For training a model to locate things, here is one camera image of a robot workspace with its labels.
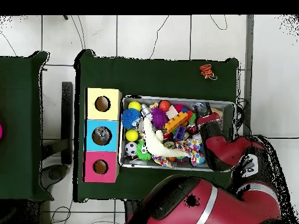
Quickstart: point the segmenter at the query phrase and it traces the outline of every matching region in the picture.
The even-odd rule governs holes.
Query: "dark green mat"
[[[0,57],[0,198],[51,200],[39,185],[41,165],[39,76],[47,52]]]
[[[82,154],[84,147],[84,89],[119,89],[123,95],[175,97],[185,99],[235,102],[238,61],[206,60],[165,61],[125,58],[96,58],[83,50],[75,60],[75,151],[74,200],[85,198],[142,199],[161,180],[171,174],[199,176],[227,187],[230,173],[174,171],[121,167],[116,183],[83,183]],[[199,66],[211,64],[217,80],[204,79]]]

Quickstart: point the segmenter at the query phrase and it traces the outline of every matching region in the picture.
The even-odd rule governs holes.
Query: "yellow ball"
[[[138,138],[138,132],[135,129],[130,129],[126,132],[126,138],[130,142],[134,142]]]
[[[134,108],[136,109],[137,111],[141,111],[141,105],[139,102],[137,101],[131,101],[130,104],[128,105],[128,108]]]

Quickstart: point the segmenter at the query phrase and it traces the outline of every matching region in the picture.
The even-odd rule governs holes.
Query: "yellow toy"
[[[175,116],[168,123],[165,124],[166,132],[172,132],[176,127],[178,127],[181,123],[185,122],[188,119],[188,114],[183,113],[182,111],[179,115]]]
[[[126,138],[129,142],[134,142],[138,138],[138,132],[134,129],[130,129],[126,132]]]
[[[131,101],[131,102],[129,103],[129,105],[128,105],[128,108],[129,108],[129,109],[130,109],[130,108],[134,108],[134,109],[136,109],[137,111],[141,111],[141,105],[140,105],[140,103],[137,102],[137,101]]]

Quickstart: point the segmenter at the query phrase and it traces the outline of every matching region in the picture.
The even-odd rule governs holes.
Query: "pink object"
[[[97,174],[93,170],[93,164],[97,160],[104,160],[108,164],[108,170],[105,174]],[[84,182],[115,183],[118,174],[117,166],[116,152],[86,151]]]
[[[152,110],[152,124],[158,130],[161,130],[163,126],[168,122],[167,115],[159,107],[153,107],[151,110]]]
[[[175,105],[174,105],[174,108],[175,108],[175,110],[176,110],[178,113],[180,113],[184,107],[185,107],[185,106],[182,105],[182,104],[175,104]]]

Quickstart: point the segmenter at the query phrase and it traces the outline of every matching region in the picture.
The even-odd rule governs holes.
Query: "red ball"
[[[167,100],[163,100],[159,104],[159,108],[164,112],[168,111],[170,106],[171,104]]]

